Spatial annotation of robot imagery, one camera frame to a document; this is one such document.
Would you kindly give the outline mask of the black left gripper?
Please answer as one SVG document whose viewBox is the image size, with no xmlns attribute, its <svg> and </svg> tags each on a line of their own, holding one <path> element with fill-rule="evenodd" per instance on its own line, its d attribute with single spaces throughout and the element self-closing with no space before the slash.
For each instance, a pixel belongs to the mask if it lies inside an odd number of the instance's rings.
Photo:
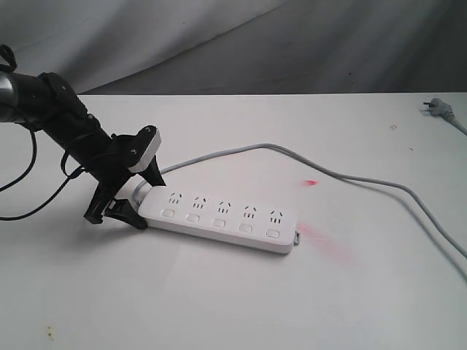
<svg viewBox="0 0 467 350">
<path fill-rule="evenodd" d="M 147 221 L 141 217 L 128 199 L 117 199 L 116 195 L 134 175 L 127 168 L 103 161 L 90 169 L 90 174 L 98 180 L 98 186 L 84 214 L 89 222 L 103 222 L 104 217 L 124 222 L 137 230 L 146 230 Z M 162 174 L 154 155 L 148 167 L 139 175 L 150 186 L 165 186 Z"/>
</svg>

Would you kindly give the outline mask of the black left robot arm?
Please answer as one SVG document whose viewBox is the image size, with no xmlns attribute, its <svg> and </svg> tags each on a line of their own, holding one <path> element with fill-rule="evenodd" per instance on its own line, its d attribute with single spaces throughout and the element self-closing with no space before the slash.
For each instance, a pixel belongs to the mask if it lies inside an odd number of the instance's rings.
<svg viewBox="0 0 467 350">
<path fill-rule="evenodd" d="M 63 149 L 62 169 L 69 158 L 79 165 L 65 175 L 67 181 L 89 173 L 98 182 L 84 214 L 87 221 L 97 225 L 109 217 L 146 229 L 146 220 L 130 201 L 115 196 L 135 175 L 152 186 L 165 184 L 156 160 L 161 145 L 158 128 L 148 125 L 135 135 L 108 135 L 61 76 L 17 73 L 15 55 L 5 44 L 1 58 L 1 122 L 21 125 L 31 135 L 44 131 Z"/>
</svg>

